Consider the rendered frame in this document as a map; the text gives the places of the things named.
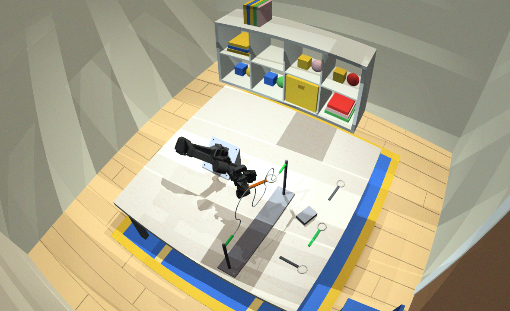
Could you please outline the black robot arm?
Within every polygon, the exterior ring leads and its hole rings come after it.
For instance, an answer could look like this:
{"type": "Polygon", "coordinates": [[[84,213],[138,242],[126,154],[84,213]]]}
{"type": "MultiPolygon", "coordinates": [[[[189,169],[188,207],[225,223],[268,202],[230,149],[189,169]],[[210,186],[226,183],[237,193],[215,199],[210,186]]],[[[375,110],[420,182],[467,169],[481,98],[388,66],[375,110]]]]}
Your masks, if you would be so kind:
{"type": "MultiPolygon", "coordinates": [[[[230,161],[231,158],[227,157],[229,148],[222,146],[222,144],[215,143],[211,147],[200,146],[198,144],[191,143],[191,140],[179,137],[174,147],[176,152],[180,155],[194,157],[201,161],[210,163],[214,172],[219,172],[225,175],[226,172],[229,175],[230,171],[234,167],[238,167],[230,161]]],[[[249,181],[247,183],[253,183],[256,181],[256,171],[248,170],[243,171],[243,175],[248,176],[249,181]]]]}

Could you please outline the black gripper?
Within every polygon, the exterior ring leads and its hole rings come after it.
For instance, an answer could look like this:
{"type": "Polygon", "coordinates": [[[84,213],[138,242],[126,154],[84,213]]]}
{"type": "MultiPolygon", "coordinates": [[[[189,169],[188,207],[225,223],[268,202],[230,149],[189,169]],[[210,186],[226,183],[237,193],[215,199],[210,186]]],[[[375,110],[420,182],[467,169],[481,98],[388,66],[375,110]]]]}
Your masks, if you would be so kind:
{"type": "Polygon", "coordinates": [[[242,197],[242,195],[247,189],[248,190],[243,195],[243,197],[248,196],[250,194],[249,184],[247,183],[249,181],[249,178],[248,176],[242,174],[243,171],[247,172],[247,167],[245,165],[239,165],[238,167],[234,167],[233,170],[229,172],[229,177],[231,181],[234,182],[234,185],[237,188],[236,197],[238,197],[239,199],[242,197]]]}

